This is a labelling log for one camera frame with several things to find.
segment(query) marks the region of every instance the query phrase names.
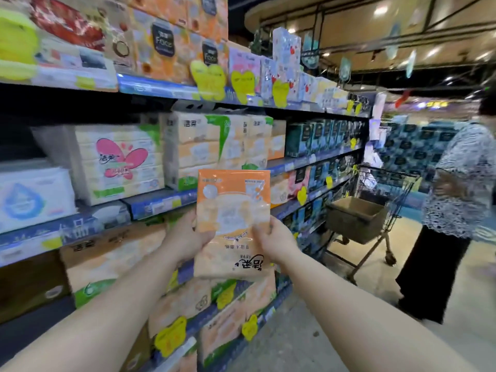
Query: woman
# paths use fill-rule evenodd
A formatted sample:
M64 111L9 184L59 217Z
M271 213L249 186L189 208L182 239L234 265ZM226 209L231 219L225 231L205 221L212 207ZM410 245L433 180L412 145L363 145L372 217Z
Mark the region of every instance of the woman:
M480 121L463 127L436 165L422 230L396 278L398 307L443 323L456 270L476 227L487 217L496 180L496 89L482 100Z
M157 250L0 370L118 372L177 263L214 236L194 231L194 219L194 212L183 216ZM424 326L303 254L281 221L271 217L271 233L255 234L264 253L289 274L350 372L476 371Z

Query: patterned blouse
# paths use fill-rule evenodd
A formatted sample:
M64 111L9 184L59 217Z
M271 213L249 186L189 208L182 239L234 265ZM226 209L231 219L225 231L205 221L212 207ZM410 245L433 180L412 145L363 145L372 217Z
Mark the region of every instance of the patterned blouse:
M438 168L460 178L467 187L468 198L439 196L431 188L422 223L446 235L472 238L492 204L496 181L496 141L492 132L476 123L463 127L448 144Z

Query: black pants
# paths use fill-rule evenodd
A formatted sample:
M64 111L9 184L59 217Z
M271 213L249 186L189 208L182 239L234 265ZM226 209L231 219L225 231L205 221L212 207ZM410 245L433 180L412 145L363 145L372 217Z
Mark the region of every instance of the black pants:
M404 296L400 307L418 319L442 324L456 270L470 241L423 226L396 278Z

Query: forearm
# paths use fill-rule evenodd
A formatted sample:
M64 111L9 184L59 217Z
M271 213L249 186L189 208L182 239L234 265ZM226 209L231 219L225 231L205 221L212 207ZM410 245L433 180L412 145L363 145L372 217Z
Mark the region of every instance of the forearm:
M351 372L474 371L424 326L303 253L283 267Z
M119 371L176 268L168 252L163 245L140 261L106 292L17 354L2 372Z

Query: blue water drop graphic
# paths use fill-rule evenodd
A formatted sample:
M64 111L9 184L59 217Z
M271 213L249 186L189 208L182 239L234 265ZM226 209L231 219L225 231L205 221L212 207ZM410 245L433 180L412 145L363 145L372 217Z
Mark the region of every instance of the blue water drop graphic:
M43 199L38 193L16 183L5 199L3 210L10 218L25 220L40 215L43 207Z

